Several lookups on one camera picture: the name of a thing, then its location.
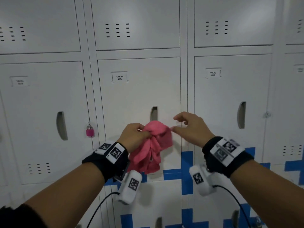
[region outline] black wrist strap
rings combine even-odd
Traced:
[[[206,160],[206,164],[208,169],[211,172],[219,172],[224,174],[226,177],[230,177],[231,174],[238,169],[241,165],[249,160],[253,160],[254,157],[247,153],[246,151],[241,152],[238,156],[236,156],[233,161],[226,167],[224,166],[216,157],[214,157],[210,150],[220,141],[223,137],[214,137],[211,138],[206,145],[203,147],[204,158]]]
[[[120,144],[124,148],[124,151],[121,152],[120,150],[115,149],[116,144],[117,143],[115,142],[104,153],[104,155],[98,154],[94,151],[90,156],[82,160],[82,163],[92,162],[94,165],[96,165],[97,168],[102,172],[105,182],[107,182],[112,177],[115,177],[118,180],[122,180],[130,163],[128,152],[125,147]],[[111,156],[110,158],[112,158],[112,160],[115,160],[117,157],[115,163],[109,161],[107,156]]]

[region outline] hand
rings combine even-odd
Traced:
[[[207,127],[204,120],[195,114],[181,112],[174,116],[173,119],[179,122],[184,122],[185,125],[188,125],[185,128],[181,128],[179,126],[171,128],[174,133],[184,138],[187,142],[203,148],[211,138],[215,137]]]
[[[133,152],[145,139],[151,137],[151,134],[148,131],[139,131],[144,128],[145,126],[140,123],[128,124],[117,142],[124,145],[129,153]]]

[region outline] sleeve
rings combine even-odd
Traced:
[[[0,209],[0,227],[37,227],[47,228],[40,216],[28,205],[22,204],[17,209]]]

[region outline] black cable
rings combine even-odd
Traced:
[[[223,187],[223,186],[220,186],[220,185],[213,185],[212,187],[213,187],[213,188],[215,188],[215,187],[223,188],[223,189],[225,189],[226,191],[228,191],[228,192],[232,195],[232,197],[233,197],[233,198],[236,200],[236,202],[239,204],[240,209],[242,210],[242,212],[243,212],[243,214],[244,214],[244,216],[245,216],[245,219],[246,219],[246,222],[247,222],[247,224],[248,224],[248,227],[249,227],[249,228],[252,228],[251,225],[250,225],[250,223],[249,223],[249,220],[248,220],[248,218],[247,218],[247,216],[246,216],[246,214],[245,214],[245,211],[244,211],[243,207],[241,206],[241,204],[239,203],[239,201],[237,200],[237,198],[233,195],[233,193],[231,193],[227,188],[225,188],[225,187]]]
[[[106,196],[106,197],[101,201],[101,203],[99,204],[99,206],[98,206],[97,209],[95,210],[93,216],[91,217],[91,219],[90,219],[90,221],[89,221],[89,224],[88,224],[87,228],[89,228],[89,225],[91,224],[91,221],[93,220],[94,215],[96,214],[96,212],[97,212],[97,210],[99,209],[99,207],[101,206],[101,204],[102,204],[110,195],[112,195],[112,194],[117,194],[117,195],[119,195],[118,192],[112,192],[112,193],[110,193],[108,196]]]

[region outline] pink towel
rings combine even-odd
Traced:
[[[143,131],[149,131],[152,136],[130,154],[128,172],[136,170],[150,174],[158,171],[161,163],[160,152],[173,145],[170,128],[159,121],[149,122]]]

